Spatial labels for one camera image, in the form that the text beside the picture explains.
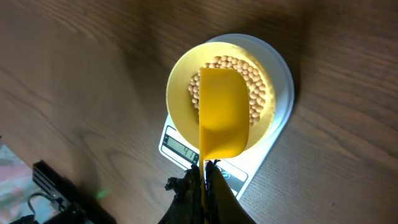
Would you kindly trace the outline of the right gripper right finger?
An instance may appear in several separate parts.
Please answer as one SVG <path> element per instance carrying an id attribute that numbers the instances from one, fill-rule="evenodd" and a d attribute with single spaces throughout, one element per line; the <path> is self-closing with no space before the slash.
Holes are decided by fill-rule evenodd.
<path id="1" fill-rule="evenodd" d="M 212 224 L 256 224 L 225 181 L 217 162 L 208 161 L 206 171 L 206 220 Z"/>

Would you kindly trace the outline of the soybeans in bowl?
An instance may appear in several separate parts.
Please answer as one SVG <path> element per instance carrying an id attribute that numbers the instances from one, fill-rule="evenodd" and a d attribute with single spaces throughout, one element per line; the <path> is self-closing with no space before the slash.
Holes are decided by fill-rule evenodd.
<path id="1" fill-rule="evenodd" d="M 191 107 L 195 120 L 199 120 L 199 91 L 201 68 L 230 69 L 238 72 L 244 79 L 249 96 L 249 127 L 255 126 L 261 119 L 265 110 L 267 85 L 261 77 L 260 70 L 248 61 L 231 55 L 216 55 L 209 62 L 204 63 L 196 70 L 189 70 L 185 74 L 187 80 L 187 91 L 190 94 Z"/>

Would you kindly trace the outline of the yellow plastic bowl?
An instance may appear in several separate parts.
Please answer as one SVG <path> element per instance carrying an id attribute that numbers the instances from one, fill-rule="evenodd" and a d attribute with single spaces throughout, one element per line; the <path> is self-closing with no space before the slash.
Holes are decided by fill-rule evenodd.
<path id="1" fill-rule="evenodd" d="M 226 42 L 209 42 L 198 45 L 186 52 L 174 65 L 167 83 L 166 103 L 172 122 L 182 137 L 195 148 L 199 148 L 199 120 L 196 122 L 191 107 L 190 94 L 187 91 L 185 74 L 189 70 L 196 70 L 204 63 L 209 62 L 216 55 L 231 55 L 248 61 L 255 65 L 267 85 L 265 110 L 260 121 L 249 131 L 248 143 L 245 149 L 254 146 L 265 136 L 270 129 L 275 116 L 275 91 L 271 78 L 255 56 L 253 51 L 248 51 L 236 44 Z"/>

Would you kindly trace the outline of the yellow measuring scoop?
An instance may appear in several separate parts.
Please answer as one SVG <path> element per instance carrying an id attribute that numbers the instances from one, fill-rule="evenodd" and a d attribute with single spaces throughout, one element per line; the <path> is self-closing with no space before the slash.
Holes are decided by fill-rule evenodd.
<path id="1" fill-rule="evenodd" d="M 202 177 L 201 205 L 205 223 L 211 223 L 206 167 L 211 160 L 240 155 L 249 137 L 248 91 L 243 77 L 232 69 L 200 70 L 199 168 Z"/>

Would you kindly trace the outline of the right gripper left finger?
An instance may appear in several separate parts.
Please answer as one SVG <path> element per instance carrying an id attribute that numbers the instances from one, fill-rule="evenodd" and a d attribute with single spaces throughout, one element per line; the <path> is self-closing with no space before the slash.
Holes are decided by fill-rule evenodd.
<path id="1" fill-rule="evenodd" d="M 165 190 L 173 190 L 174 198 L 159 224 L 204 224 L 204 208 L 201 204 L 201 177 L 197 165 L 185 171 L 183 178 L 170 177 Z"/>

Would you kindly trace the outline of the white digital kitchen scale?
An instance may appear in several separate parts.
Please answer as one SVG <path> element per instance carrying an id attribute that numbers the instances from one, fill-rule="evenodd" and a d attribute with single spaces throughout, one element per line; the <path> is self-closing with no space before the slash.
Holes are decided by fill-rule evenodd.
<path id="1" fill-rule="evenodd" d="M 246 34 L 225 34 L 209 41 L 227 42 L 252 50 L 254 55 L 259 57 L 259 61 L 265 65 L 275 89 L 275 117 L 265 136 L 239 156 L 223 159 L 217 163 L 231 191 L 237 199 L 240 199 L 289 120 L 295 99 L 294 81 L 280 53 L 257 37 Z M 198 149 L 180 135 L 170 116 L 165 120 L 159 152 L 184 170 L 189 169 L 193 162 L 198 161 Z"/>

